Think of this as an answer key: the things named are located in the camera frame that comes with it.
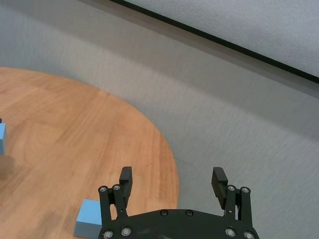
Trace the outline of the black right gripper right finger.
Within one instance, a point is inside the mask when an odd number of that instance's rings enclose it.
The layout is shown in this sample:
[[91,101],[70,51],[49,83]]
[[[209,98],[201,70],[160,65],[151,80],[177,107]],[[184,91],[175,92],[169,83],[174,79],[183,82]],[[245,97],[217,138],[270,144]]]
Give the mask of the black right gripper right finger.
[[237,220],[252,221],[251,190],[248,187],[238,189],[228,184],[226,174],[221,167],[213,168],[211,185],[221,209],[224,210],[225,218],[235,220],[235,209],[237,209]]

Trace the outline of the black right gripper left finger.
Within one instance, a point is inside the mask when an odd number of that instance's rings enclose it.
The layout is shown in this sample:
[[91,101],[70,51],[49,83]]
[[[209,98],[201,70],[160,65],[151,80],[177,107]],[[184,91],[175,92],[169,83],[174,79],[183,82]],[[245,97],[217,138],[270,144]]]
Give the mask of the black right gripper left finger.
[[132,168],[122,168],[119,183],[111,188],[103,185],[99,187],[100,209],[102,226],[112,221],[110,206],[114,205],[117,212],[116,219],[128,217],[127,206],[132,190]]

